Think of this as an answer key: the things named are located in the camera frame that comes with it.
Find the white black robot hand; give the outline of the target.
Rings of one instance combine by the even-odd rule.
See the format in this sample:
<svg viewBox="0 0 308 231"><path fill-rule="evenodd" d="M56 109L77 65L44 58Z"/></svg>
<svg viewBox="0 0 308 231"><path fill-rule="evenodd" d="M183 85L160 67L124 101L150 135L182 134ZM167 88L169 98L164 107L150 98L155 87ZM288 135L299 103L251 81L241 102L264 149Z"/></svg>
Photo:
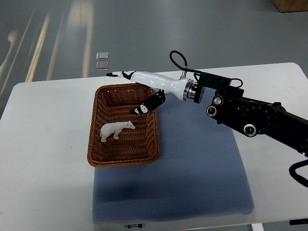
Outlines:
<svg viewBox="0 0 308 231"><path fill-rule="evenodd" d="M181 101L189 96L189 89L193 86L194 81L189 78L173 79L161 74L142 72L142 71L120 71L106 74L109 77L119 77L128 79L134 83L150 87L156 92L146 99L140 106L130 110L132 115L147 114L166 100L166 94L173 94Z"/></svg>

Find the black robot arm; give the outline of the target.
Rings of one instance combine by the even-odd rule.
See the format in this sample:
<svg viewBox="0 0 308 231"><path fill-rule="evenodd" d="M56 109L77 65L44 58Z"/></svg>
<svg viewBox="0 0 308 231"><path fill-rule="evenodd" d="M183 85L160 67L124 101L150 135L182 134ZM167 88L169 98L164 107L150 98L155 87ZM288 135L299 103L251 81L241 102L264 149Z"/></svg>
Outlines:
<svg viewBox="0 0 308 231"><path fill-rule="evenodd" d="M285 110L280 102L268 103L243 96L241 86L231 86L232 79L193 71L196 83L189 98L200 103L206 88L215 90L209 117L233 130L254 137L265 134L305 156L308 155L308 121Z"/></svg>

